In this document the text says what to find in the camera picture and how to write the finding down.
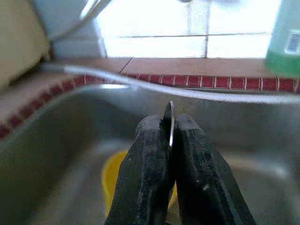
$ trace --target yellow container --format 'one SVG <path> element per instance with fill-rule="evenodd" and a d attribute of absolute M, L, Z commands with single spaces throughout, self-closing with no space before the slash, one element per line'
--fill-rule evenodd
<path fill-rule="evenodd" d="M 117 184 L 117 178 L 121 162 L 127 155 L 127 150 L 119 151 L 112 155 L 104 164 L 102 169 L 102 187 L 105 198 L 105 216 L 108 216 L 109 210 L 113 202 L 114 189 Z M 169 202 L 168 209 L 171 209 L 177 202 L 177 188 L 176 185 L 173 190 L 171 200 Z"/>

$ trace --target dish soap bottle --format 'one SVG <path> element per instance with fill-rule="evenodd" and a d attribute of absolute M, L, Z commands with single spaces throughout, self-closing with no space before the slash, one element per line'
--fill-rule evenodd
<path fill-rule="evenodd" d="M 265 64 L 280 76 L 300 77 L 300 0 L 282 0 Z"/>

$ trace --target curved pipe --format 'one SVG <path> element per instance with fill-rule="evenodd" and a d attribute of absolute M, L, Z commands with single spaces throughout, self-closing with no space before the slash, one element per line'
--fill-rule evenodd
<path fill-rule="evenodd" d="M 258 104 L 300 104 L 300 97 L 294 94 L 232 94 L 214 93 L 203 90 L 189 90 L 163 86 L 155 83 L 140 81 L 130 77 L 110 73 L 98 68 L 84 67 L 79 65 L 65 65 L 59 63 L 42 63 L 41 69 L 44 71 L 54 71 L 61 73 L 88 74 L 107 79 L 116 80 L 120 83 L 134 85 L 152 91 L 162 92 L 171 95 L 178 95 L 188 98 L 200 98 L 212 101 L 258 103 Z"/>
<path fill-rule="evenodd" d="M 69 28 L 49 35 L 48 39 L 50 41 L 56 41 L 64 38 L 68 34 L 82 27 L 90 19 L 97 16 L 110 2 L 111 0 L 89 0 L 78 16 L 78 21 L 74 22 Z"/>

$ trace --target sink basin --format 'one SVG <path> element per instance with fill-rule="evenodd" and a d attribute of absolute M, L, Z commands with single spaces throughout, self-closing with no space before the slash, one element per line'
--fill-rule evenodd
<path fill-rule="evenodd" d="M 128 85 L 74 90 L 0 144 L 0 224 L 103 224 L 101 169 L 138 122 L 190 114 L 232 168 L 259 225 L 300 224 L 300 104 L 232 103 Z"/>

